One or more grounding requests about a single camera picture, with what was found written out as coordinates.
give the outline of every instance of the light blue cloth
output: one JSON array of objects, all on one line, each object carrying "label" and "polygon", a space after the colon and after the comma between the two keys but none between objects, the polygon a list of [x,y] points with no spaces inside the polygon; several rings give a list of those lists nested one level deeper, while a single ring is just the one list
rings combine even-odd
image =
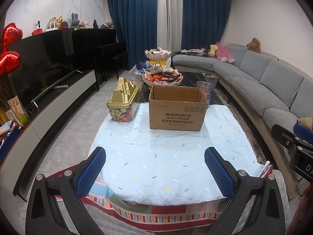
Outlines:
[{"label": "light blue cloth", "polygon": [[204,152],[215,147],[235,169],[261,175],[252,147],[226,106],[208,108],[200,132],[149,128],[149,104],[142,103],[130,122],[108,115],[92,144],[106,150],[99,179],[121,199],[168,206],[209,202],[223,196],[204,162]]}]

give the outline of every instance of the gray tile floor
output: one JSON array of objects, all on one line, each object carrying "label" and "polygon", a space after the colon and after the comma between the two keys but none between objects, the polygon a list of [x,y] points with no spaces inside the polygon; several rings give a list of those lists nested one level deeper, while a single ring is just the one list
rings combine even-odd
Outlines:
[{"label": "gray tile floor", "polygon": [[[128,76],[125,71],[121,76]],[[99,92],[94,93],[73,115],[68,124],[60,131],[59,136],[51,145],[49,152],[38,168],[37,174],[50,176],[62,169],[73,166],[88,157],[90,146],[98,132],[109,109],[106,102],[115,88],[117,79],[111,77],[101,85]],[[299,197],[291,201],[293,213],[299,204]],[[14,197],[7,189],[0,185],[0,207],[13,227],[21,235],[25,234],[25,216],[27,203],[19,197]],[[175,232],[162,232],[161,235],[202,235],[209,227],[194,228]]]}]

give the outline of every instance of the white marble wall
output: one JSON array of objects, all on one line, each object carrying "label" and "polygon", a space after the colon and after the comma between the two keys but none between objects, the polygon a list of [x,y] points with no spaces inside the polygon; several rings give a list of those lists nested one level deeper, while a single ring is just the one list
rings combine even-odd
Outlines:
[{"label": "white marble wall", "polygon": [[5,25],[15,22],[26,38],[31,36],[37,20],[41,21],[43,30],[52,17],[62,16],[71,26],[72,12],[78,13],[79,20],[88,20],[90,26],[94,19],[98,26],[111,21],[106,0],[15,0],[7,11]]}]

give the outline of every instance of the red foil balloon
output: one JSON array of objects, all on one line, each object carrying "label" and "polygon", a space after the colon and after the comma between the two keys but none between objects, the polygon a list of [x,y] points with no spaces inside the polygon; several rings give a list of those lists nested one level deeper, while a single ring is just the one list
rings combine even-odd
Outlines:
[{"label": "red foil balloon", "polygon": [[3,31],[2,35],[2,52],[8,50],[8,46],[16,41],[21,40],[23,37],[23,31],[16,27],[15,23],[8,24]]},{"label": "red foil balloon", "polygon": [[21,63],[21,56],[14,51],[0,54],[0,75],[14,71]]}]

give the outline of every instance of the plastic cup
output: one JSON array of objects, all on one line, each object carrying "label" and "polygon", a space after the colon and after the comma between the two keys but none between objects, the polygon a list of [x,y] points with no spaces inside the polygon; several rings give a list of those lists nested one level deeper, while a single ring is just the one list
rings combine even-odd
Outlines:
[{"label": "plastic cup", "polygon": [[209,104],[213,91],[213,85],[208,82],[199,81],[197,82],[197,88],[199,88],[199,90],[204,94]]}]

